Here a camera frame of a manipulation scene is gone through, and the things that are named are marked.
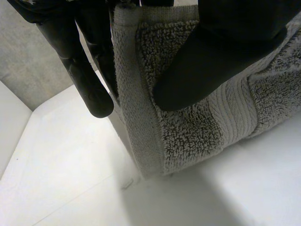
white surface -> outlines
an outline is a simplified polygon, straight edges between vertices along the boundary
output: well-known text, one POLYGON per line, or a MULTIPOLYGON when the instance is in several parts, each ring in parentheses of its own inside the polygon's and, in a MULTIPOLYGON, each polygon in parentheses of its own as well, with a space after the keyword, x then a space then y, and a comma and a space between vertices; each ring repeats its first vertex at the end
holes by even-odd
POLYGON ((0 81, 0 180, 32 111, 0 81))
POLYGON ((299 226, 300 137, 301 114, 143 181, 109 120, 70 87, 32 114, 0 184, 0 225, 299 226))

terry cloth texture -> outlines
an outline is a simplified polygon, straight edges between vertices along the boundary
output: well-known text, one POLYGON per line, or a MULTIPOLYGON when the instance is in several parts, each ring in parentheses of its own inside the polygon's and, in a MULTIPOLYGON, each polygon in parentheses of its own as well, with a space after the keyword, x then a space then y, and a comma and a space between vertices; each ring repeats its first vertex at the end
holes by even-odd
POLYGON ((151 91, 197 25, 198 7, 122 7, 112 34, 119 112, 132 155, 146 178, 169 174, 258 135, 301 108, 301 15, 274 52, 222 84, 199 103, 160 110, 151 91))

